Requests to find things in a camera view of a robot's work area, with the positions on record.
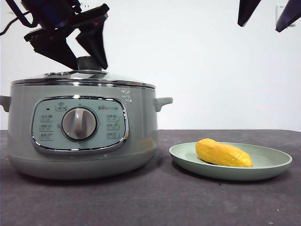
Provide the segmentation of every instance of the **table surface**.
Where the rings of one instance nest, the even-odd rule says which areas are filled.
[[[109,178],[53,181],[18,173],[1,131],[1,226],[301,225],[301,133],[288,130],[159,130],[144,167]],[[203,138],[267,146],[293,162],[277,177],[226,181],[190,173],[169,148]]]

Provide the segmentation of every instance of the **control panel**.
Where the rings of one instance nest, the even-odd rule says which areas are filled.
[[[91,150],[110,147],[128,135],[127,112],[117,99],[53,97],[36,105],[32,138],[52,150]]]

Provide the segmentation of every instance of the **control knob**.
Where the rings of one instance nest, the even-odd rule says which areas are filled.
[[[94,133],[96,126],[94,114],[82,107],[71,109],[62,120],[63,131],[72,140],[89,138]]]

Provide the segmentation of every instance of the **mango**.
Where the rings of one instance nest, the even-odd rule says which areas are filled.
[[[196,152],[201,160],[220,166],[252,167],[248,153],[231,145],[206,138],[197,142]]]

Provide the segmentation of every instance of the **wall outlet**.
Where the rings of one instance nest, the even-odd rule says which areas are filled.
[[[279,17],[281,16],[284,8],[285,8],[284,5],[277,5],[276,6],[276,24],[277,24],[277,21],[278,21]],[[296,26],[296,22],[289,25],[289,27],[295,27],[295,26]]]
[[[82,12],[88,11],[90,9],[96,8],[97,6],[100,6],[100,3],[98,0],[80,0],[80,8]]]

